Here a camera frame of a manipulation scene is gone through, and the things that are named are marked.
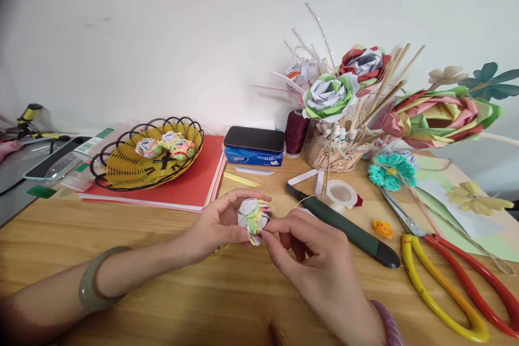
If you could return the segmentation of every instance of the smartphone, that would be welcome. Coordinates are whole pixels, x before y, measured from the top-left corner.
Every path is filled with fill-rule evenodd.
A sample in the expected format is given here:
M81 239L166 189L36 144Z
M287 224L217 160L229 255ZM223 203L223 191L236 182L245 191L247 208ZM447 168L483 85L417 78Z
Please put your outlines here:
M285 133L282 131L232 126L223 140L228 147L279 154L283 151Z
M71 139L69 142L65 143L58 150L49 155L46 159L37 164L34 168L25 173L23 178L28 180L43 180L45 173L47 173L47 171L52 165L54 165L56 161L89 139L90 137L76 137Z

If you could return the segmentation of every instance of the teal paper flower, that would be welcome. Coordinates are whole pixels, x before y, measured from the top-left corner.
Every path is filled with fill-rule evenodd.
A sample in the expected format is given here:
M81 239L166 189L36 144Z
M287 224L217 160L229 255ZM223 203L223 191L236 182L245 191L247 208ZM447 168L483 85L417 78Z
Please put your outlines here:
M384 154L375 157L376 163L368 168L369 179L379 187L389 191L399 190L405 183L414 187L417 183L416 170L407 158L398 154Z

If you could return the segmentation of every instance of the origami flower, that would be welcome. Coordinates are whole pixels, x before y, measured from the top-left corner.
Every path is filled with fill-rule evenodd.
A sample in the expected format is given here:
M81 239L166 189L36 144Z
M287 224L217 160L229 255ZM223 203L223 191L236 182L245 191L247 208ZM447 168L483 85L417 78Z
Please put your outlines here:
M459 204L462 211L471 210L476 214L491 216L496 211L503 211L505 208L513 208L514 204L507 200L481 195L481 188L475 182L461 183L459 187L452 187L451 192L447 192L447 197L451 203Z
M173 159L185 161L195 155L196 146L193 141L188 139L179 139L171 149L171 156Z
M260 234L263 227L272 219L270 205L265 200L246 199L239 206L238 225L250 232L250 243L260 245Z
M416 171L407 159L398 154L376 156L374 163L368 168L369 179L379 187L389 191L397 191L404 183L414 187L417 183Z
M357 102L357 76L352 73L338 78L332 75L319 77L303 95L305 118L316 118L325 122L337 122L346 109Z
M472 99L464 86L446 91L410 92L392 103L381 128L415 149L440 148L477 137L503 109Z
M135 152L142 155L144 158L155 158L162 153L162 147L156 139L145 138L137 142Z
M382 235L383 237L386 237L388 239L393 238L393 229L391 228L391 224L387 222L381 222L379 220L375 220L373 222L373 228L377 232L377 234Z
M341 65L335 69L335 74L356 75L359 85L357 97L362 97L376 88L376 84L382 81L391 65L391 56L385 54L384 49L378 46L366 49L357 45L344 54Z
M181 132L168 131L162 136L162 140L159 141L159 145L167 150L173 150L173 146L182 139Z
M519 86L502 84L519 77L519 69L509 70L494 77L497 72L497 64L489 62L483 65L481 70L474 71L475 78L465 78L458 85L465 85L470 90L472 97L479 97L489 101L491 98L502 100L509 96L519 95Z
M429 84L432 84L430 90L435 90L440 85L452 85L458 81L466 79L468 73L460 73L463 70L461 66L448 66L445 69L435 69L429 72Z
M304 90L309 89L316 78L319 76L319 67L317 62L308 60L298 61L285 72L286 76L294 81Z

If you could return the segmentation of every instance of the tissue box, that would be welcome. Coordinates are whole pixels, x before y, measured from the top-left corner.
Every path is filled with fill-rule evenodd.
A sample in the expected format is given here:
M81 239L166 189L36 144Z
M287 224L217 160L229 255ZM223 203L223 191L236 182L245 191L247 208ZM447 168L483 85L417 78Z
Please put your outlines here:
M281 166L283 162L284 152L279 154L270 154L261 151L245 150L238 148L225 148L225 157L227 162L244 165L259 166Z

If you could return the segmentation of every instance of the pink bangle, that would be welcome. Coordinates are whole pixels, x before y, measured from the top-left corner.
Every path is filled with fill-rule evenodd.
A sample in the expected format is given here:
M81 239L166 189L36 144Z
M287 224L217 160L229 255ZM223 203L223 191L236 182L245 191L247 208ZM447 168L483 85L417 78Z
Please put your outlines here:
M385 340L388 346L404 346L404 340L402 339L402 334L400 334L400 330L398 329L398 324L396 324L395 318L388 311L386 307L382 303L379 303L376 300L370 300L373 307L375 307L384 322L385 328Z

